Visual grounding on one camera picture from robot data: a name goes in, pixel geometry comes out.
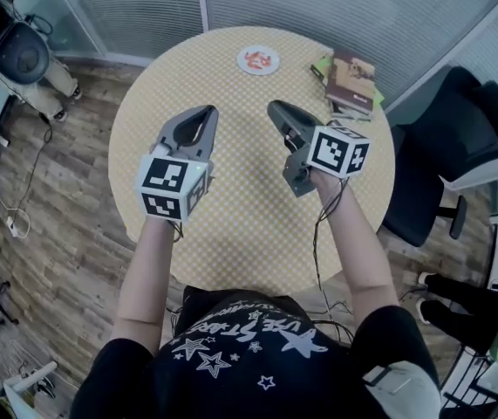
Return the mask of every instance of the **white cube with markers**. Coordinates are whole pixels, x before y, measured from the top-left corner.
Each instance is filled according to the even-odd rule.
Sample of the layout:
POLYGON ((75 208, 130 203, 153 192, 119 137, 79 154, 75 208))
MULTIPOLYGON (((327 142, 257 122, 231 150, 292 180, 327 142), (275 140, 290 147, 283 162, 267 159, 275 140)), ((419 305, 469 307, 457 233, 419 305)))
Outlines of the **white cube with markers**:
POLYGON ((359 174, 365 165, 371 141, 343 126, 316 127, 307 164, 347 178, 359 174))
POLYGON ((185 223, 208 189, 208 174, 206 162, 144 155, 134 190, 146 215, 185 223))

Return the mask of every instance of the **plate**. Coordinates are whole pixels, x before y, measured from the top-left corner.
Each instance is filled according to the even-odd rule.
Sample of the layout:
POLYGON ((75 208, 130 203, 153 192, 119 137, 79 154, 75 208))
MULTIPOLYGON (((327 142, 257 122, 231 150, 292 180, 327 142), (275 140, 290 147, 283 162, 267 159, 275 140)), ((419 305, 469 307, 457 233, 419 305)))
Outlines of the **plate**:
POLYGON ((251 45, 239 51, 237 64, 244 72, 265 76, 280 66, 280 56, 268 46, 251 45))

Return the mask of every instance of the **shoe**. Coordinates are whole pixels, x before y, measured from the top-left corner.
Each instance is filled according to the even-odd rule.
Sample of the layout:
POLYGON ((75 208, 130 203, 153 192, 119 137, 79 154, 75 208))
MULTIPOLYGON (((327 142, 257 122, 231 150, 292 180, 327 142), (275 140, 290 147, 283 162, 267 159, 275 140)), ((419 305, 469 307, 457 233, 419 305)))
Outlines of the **shoe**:
POLYGON ((417 285, 426 285, 425 278, 427 276, 436 275, 436 273, 429 273, 428 271, 423 271, 417 278, 417 285))
POLYGON ((79 100, 80 98, 82 98, 82 89, 80 88, 80 86, 76 86, 76 90, 74 90, 72 97, 75 100, 79 100))
POLYGON ((420 317, 421 323, 424 325, 430 325, 431 323, 428 322, 425 317, 423 316, 423 313, 421 313, 421 305, 426 301, 424 298, 420 298, 417 300, 417 303, 415 303, 415 308, 417 309, 417 314, 420 317))
POLYGON ((55 116, 53 116, 53 119, 58 122, 66 121, 67 118, 68 118, 68 112, 66 112, 66 110, 64 109, 56 113, 55 116))

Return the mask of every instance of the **beige pants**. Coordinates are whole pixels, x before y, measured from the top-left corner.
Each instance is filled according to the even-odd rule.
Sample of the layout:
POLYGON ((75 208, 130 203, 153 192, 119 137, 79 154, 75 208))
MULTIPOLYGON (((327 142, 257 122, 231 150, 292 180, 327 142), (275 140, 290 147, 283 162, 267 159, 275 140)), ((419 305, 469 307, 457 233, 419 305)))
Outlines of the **beige pants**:
MULTIPOLYGON (((67 67, 52 55, 51 63, 44 77, 64 96, 72 96, 78 87, 78 81, 71 76, 67 67)), ((0 74, 0 78, 2 79, 0 80, 1 87, 5 88, 10 94, 29 103, 47 116, 47 118, 52 119, 57 113, 63 110, 63 105, 60 101, 49 90, 38 83, 22 86, 7 80, 2 74, 0 74)))

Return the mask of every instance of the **yellow and white tablecloth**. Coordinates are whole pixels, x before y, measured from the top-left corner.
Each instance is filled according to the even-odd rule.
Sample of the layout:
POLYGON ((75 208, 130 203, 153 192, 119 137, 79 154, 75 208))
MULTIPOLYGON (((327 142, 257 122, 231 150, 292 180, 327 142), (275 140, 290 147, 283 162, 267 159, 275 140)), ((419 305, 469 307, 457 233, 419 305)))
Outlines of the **yellow and white tablecloth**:
MULTIPOLYGON (((137 241, 144 215, 133 191, 140 157, 163 124, 194 106, 220 112, 212 161, 215 179, 175 245, 171 272, 206 290, 251 288, 292 293, 317 283, 312 238, 321 204, 316 191, 295 198, 282 177, 290 153, 269 119, 272 100, 285 100, 329 120, 324 88, 310 65, 331 49, 291 32, 261 27, 214 30, 175 46, 136 80, 113 126, 109 180, 128 236, 137 241), (237 53, 266 45, 280 56, 269 76, 243 72, 237 53)), ((385 216, 394 181, 390 128, 381 109, 372 122, 346 125, 371 139, 363 174, 350 185, 373 229, 385 216)), ((318 258, 323 280, 341 270, 327 223, 318 258)))

